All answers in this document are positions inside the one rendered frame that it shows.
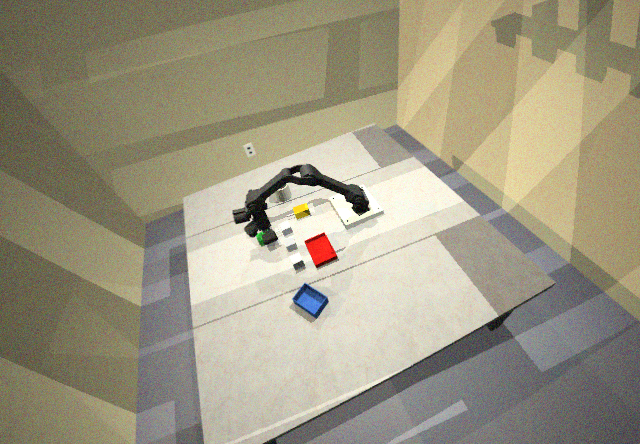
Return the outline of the blue tray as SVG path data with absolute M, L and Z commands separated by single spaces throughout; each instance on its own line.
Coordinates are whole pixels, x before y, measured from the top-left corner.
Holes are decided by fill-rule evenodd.
M 297 306 L 305 310 L 316 319 L 329 302 L 328 297 L 321 294 L 306 283 L 304 283 L 296 293 L 296 295 L 292 297 L 292 300 Z

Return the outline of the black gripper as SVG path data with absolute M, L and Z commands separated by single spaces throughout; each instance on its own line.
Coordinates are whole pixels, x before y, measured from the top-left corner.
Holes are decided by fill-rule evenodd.
M 255 220 L 254 220 L 255 221 Z M 256 225 L 258 225 L 261 228 L 261 231 L 265 234 L 262 235 L 262 240 L 264 242 L 265 245 L 268 245 L 276 240 L 278 240 L 277 235 L 275 233 L 274 230 L 270 229 L 271 224 L 270 221 L 267 217 L 266 214 L 266 218 L 262 221 L 255 221 Z M 268 229 L 268 230 L 267 230 Z M 266 232 L 265 232 L 265 231 Z

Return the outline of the red tray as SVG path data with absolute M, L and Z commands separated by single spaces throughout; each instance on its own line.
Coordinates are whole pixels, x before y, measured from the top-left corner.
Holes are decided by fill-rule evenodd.
M 316 268 L 338 259 L 325 232 L 304 241 Z

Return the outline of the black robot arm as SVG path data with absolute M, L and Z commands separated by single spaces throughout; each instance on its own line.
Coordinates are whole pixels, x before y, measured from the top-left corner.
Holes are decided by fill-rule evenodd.
M 300 172 L 301 177 L 292 174 Z M 246 194 L 244 203 L 245 208 L 232 210 L 235 224 L 252 221 L 245 227 L 245 233 L 251 238 L 257 235 L 257 231 L 261 228 L 256 225 L 255 221 L 262 221 L 266 218 L 265 210 L 268 209 L 266 199 L 274 192 L 280 189 L 286 183 L 294 183 L 297 185 L 321 186 L 341 195 L 344 195 L 346 202 L 352 204 L 353 211 L 358 215 L 362 215 L 370 210 L 368 207 L 369 200 L 364 189 L 355 184 L 346 185 L 340 181 L 330 178 L 320 173 L 320 171 L 311 164 L 295 165 L 290 168 L 283 168 L 280 173 L 268 181 L 259 189 L 254 189 Z M 254 221 L 255 220 L 255 221 Z

